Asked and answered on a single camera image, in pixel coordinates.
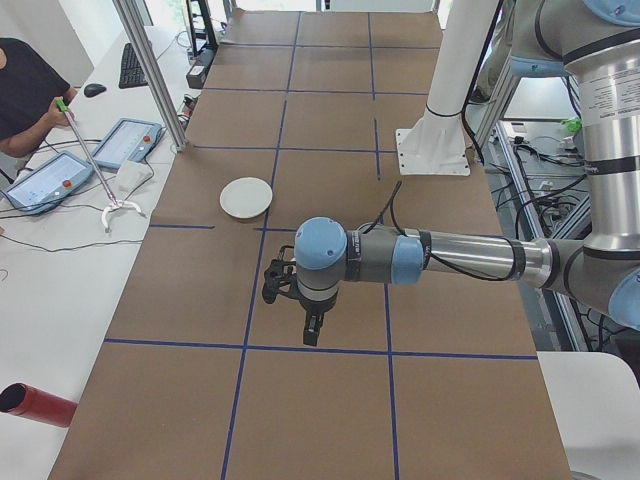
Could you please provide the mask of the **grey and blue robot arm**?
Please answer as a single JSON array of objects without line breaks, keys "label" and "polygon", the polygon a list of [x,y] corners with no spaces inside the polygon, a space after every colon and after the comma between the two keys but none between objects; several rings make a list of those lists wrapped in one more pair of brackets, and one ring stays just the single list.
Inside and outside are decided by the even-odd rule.
[{"label": "grey and blue robot arm", "polygon": [[341,281],[413,284],[425,270],[523,280],[616,323],[639,325],[639,5],[522,1],[512,58],[540,72],[560,62],[579,86],[591,231],[584,240],[459,235],[373,224],[348,231],[305,221],[294,243],[295,293],[315,345]]}]

